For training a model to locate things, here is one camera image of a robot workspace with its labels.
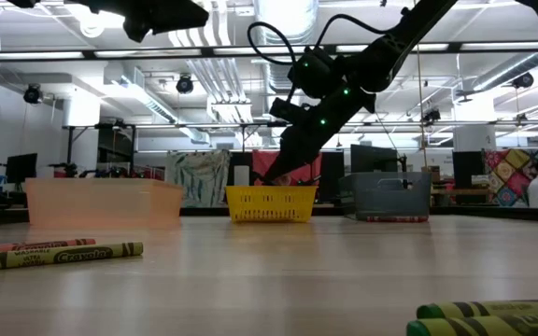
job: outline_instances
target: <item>gray plastic bin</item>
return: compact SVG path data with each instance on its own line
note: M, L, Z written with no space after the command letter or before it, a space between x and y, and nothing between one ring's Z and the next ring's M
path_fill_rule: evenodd
M431 173L351 174L339 181L342 207L357 220L428 217L431 178Z

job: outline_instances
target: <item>yellow basket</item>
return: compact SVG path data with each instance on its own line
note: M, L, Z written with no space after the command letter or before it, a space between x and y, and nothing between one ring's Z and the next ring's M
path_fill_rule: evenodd
M317 186L225 187L233 222L307 222L313 213Z

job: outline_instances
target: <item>yellow-green crayon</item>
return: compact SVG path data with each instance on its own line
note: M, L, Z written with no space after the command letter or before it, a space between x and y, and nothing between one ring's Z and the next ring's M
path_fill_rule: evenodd
M430 318L408 323L407 336L538 336L538 314Z
M537 314L538 300L471 301L425 304L417 309L417 318L451 318L490 315Z
M143 249L142 243L122 243L0 252L0 270L95 259L140 256L143 253Z

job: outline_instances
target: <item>table surface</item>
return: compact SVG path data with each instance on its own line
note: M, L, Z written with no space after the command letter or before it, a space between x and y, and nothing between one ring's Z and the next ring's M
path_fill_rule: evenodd
M430 223L43 230L0 243L143 241L141 258L0 271L0 335L404 335L422 303L538 299L538 223Z

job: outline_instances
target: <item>computer monitor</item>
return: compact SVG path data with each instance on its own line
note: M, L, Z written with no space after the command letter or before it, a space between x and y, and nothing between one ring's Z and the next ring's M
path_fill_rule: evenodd
M36 153L7 158L8 183L22 183L26 178L36 177Z
M394 149L350 146L350 163L352 173L398 172L398 153Z

